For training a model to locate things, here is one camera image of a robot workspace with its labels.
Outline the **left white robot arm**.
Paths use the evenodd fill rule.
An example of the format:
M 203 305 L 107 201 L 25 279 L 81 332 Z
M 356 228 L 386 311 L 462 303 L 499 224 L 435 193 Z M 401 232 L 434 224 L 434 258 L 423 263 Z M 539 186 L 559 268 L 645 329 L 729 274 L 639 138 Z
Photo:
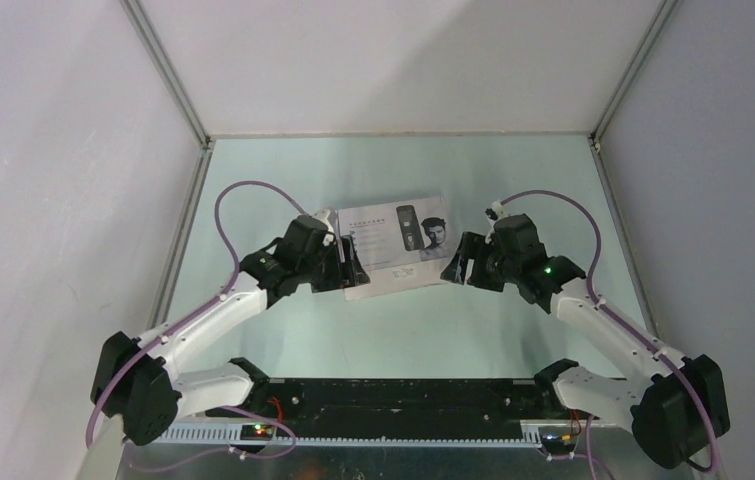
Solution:
M 91 400 L 97 414 L 120 416 L 123 435 L 138 446 L 159 438 L 178 419 L 234 406 L 257 416 L 269 403 L 260 372 L 245 360 L 190 370 L 193 358 L 244 321 L 307 284 L 315 293 L 369 283 L 353 241 L 341 235 L 338 214 L 300 215 L 285 234 L 240 260 L 236 279 L 198 311 L 132 338 L 103 344 Z

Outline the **white cardboard kit box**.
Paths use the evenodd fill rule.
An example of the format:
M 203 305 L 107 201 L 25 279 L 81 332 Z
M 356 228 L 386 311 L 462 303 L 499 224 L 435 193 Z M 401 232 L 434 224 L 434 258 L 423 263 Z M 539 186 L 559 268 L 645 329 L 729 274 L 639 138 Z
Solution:
M 348 301 L 442 284 L 458 247 L 441 196 L 351 207 L 338 212 L 370 282 L 345 290 Z

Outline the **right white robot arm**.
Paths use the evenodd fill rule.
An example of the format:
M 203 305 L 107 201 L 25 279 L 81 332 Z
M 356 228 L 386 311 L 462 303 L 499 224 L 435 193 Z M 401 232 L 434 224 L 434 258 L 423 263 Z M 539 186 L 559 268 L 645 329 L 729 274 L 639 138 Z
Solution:
M 634 436 L 657 465 L 673 469 L 731 427 L 719 365 L 691 358 L 650 335 L 603 295 L 565 256 L 550 256 L 526 215 L 493 222 L 489 234 L 466 232 L 442 271 L 444 281 L 521 297 L 579 331 L 621 373 L 596 374 L 570 359 L 534 377 L 538 411 L 559 418 L 570 409 L 599 417 Z

